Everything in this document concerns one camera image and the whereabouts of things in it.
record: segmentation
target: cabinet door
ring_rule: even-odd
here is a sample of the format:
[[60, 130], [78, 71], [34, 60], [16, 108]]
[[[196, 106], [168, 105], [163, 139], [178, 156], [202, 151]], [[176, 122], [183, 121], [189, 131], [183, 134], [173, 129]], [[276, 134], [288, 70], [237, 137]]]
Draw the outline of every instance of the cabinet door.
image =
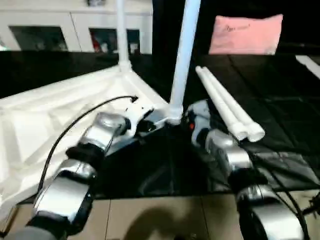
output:
[[70, 13], [0, 12], [0, 36], [15, 51], [81, 51]]
[[[84, 52], [117, 53], [117, 15], [72, 13], [72, 19]], [[152, 16], [127, 14], [125, 26], [130, 54], [152, 53]]]

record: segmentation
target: pink cushion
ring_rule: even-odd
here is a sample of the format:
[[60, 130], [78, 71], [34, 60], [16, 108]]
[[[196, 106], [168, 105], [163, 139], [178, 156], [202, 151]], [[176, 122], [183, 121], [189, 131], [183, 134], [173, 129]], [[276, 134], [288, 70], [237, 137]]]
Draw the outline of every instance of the pink cushion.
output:
[[282, 19], [216, 16], [209, 54], [274, 54]]

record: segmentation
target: floor tile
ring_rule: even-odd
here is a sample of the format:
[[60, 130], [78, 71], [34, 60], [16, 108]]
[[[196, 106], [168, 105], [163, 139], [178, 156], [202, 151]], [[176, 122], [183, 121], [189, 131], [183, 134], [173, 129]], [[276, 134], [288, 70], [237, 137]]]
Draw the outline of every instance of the floor tile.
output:
[[[319, 190], [308, 191], [292, 191], [290, 194], [296, 200], [301, 209], [305, 209], [310, 206], [309, 200], [314, 197]], [[279, 195], [293, 207], [291, 201], [284, 192], [280, 192]], [[305, 217], [305, 221], [308, 227], [309, 236], [312, 240], [320, 240], [320, 216], [309, 214]]]
[[204, 196], [202, 202], [211, 240], [243, 240], [233, 195]]
[[83, 231], [68, 237], [68, 240], [104, 240], [106, 237], [110, 200], [93, 202], [91, 214]]
[[107, 240], [173, 240], [176, 235], [208, 239], [199, 197], [111, 201]]
[[22, 229], [31, 219], [32, 212], [32, 204], [19, 205], [9, 232], [12, 233]]
[[[107, 220], [110, 200], [96, 200], [93, 202], [91, 214], [83, 231], [70, 236], [68, 240], [104, 240], [106, 237]], [[32, 216], [32, 205], [21, 205], [15, 216], [10, 232], [22, 229]]]

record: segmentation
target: white tube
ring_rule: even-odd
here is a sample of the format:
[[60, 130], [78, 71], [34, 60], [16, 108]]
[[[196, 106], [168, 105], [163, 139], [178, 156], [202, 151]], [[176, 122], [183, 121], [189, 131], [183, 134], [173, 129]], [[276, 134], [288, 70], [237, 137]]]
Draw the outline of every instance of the white tube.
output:
[[201, 0], [186, 0], [171, 90], [168, 118], [178, 125], [183, 113], [187, 77], [198, 22]]
[[247, 112], [240, 106], [240, 104], [232, 97], [232, 95], [224, 88], [218, 79], [209, 71], [208, 68], [203, 67], [203, 72], [209, 78], [210, 83], [219, 92], [223, 101], [228, 105], [235, 117], [244, 124], [247, 128], [248, 139], [250, 142], [257, 142], [265, 136], [263, 128], [247, 114]]
[[222, 120], [224, 121], [226, 127], [228, 128], [229, 132], [232, 133], [236, 139], [239, 141], [245, 139], [247, 137], [246, 127], [240, 122], [233, 112], [230, 110], [228, 105], [224, 102], [221, 98], [218, 91], [214, 88], [214, 86], [210, 83], [209, 78], [201, 69], [201, 67], [197, 66], [195, 68], [196, 73], [198, 74], [204, 88], [206, 89], [208, 95], [210, 96], [213, 104], [215, 105], [216, 109], [218, 110]]
[[121, 70], [131, 68], [128, 53], [128, 36], [125, 24], [125, 4], [124, 0], [116, 0], [116, 38], [119, 52], [119, 66]]

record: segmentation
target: black mat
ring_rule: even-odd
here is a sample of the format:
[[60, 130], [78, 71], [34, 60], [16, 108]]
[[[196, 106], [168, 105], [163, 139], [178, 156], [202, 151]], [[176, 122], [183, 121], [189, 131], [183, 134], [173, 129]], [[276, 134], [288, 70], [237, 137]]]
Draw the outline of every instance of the black mat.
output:
[[[168, 101], [174, 64], [149, 55], [131, 61], [145, 82]], [[116, 65], [117, 58], [98, 53], [1, 52], [0, 64], [3, 98]], [[273, 187], [282, 190], [266, 171], [270, 166], [290, 190], [318, 188], [320, 80], [293, 55], [203, 56], [191, 64], [185, 107], [208, 97], [194, 71], [196, 65], [207, 66], [266, 130], [263, 140], [244, 141], [241, 146]], [[113, 154], [104, 161], [98, 178], [100, 199], [229, 191], [217, 163], [206, 155], [200, 157], [179, 126], [166, 126], [144, 143]]]

